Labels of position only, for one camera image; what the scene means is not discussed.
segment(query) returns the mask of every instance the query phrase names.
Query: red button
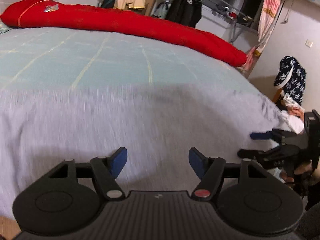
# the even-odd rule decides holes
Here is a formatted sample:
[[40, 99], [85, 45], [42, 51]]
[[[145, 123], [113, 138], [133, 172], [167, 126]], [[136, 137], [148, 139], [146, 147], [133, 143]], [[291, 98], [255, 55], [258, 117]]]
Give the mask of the red button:
[[197, 189], [197, 190], [195, 191], [195, 195], [196, 195], [197, 197], [203, 197], [203, 198], [209, 197], [209, 196], [210, 196], [210, 191], [209, 191], [209, 190], [206, 190], [206, 189]]

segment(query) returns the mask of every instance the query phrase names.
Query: wooden floor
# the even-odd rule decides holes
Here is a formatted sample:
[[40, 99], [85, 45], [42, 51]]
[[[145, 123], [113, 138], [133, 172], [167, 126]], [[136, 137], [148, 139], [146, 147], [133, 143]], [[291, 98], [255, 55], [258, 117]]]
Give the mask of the wooden floor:
[[0, 235], [6, 240], [13, 239], [18, 233], [20, 228], [16, 221], [0, 217]]

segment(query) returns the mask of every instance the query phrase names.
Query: folded red quilt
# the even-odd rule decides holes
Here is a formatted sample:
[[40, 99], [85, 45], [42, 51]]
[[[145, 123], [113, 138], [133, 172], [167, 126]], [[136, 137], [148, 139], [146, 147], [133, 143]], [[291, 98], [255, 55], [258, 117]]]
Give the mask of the folded red quilt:
[[[58, 10], [45, 12], [47, 6], [57, 4]], [[142, 36], [197, 50], [234, 67], [246, 62], [244, 52], [212, 33], [131, 11], [69, 5], [52, 0], [22, 0], [9, 6], [0, 18], [8, 26], [22, 28], [65, 27]]]

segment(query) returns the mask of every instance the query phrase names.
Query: wall socket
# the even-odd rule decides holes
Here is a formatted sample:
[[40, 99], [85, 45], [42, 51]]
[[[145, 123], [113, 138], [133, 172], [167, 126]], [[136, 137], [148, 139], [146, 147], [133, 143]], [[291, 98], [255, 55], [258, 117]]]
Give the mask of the wall socket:
[[312, 44], [313, 44], [313, 42], [312, 42], [311, 40], [307, 40], [305, 45], [306, 45], [307, 47], [311, 48], [311, 47], [312, 47]]

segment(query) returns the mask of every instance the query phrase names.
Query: floral curtain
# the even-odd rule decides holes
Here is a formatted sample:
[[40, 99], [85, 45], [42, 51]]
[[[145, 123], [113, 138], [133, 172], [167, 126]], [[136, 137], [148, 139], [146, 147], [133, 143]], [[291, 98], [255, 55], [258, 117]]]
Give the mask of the floral curtain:
[[258, 28], [258, 41], [260, 45], [253, 47], [249, 51], [247, 55], [247, 62], [244, 65], [245, 70], [249, 70], [251, 68], [253, 57], [259, 57], [266, 46], [266, 43], [273, 31], [273, 28], [270, 27], [276, 17], [280, 3], [281, 0], [264, 0]]

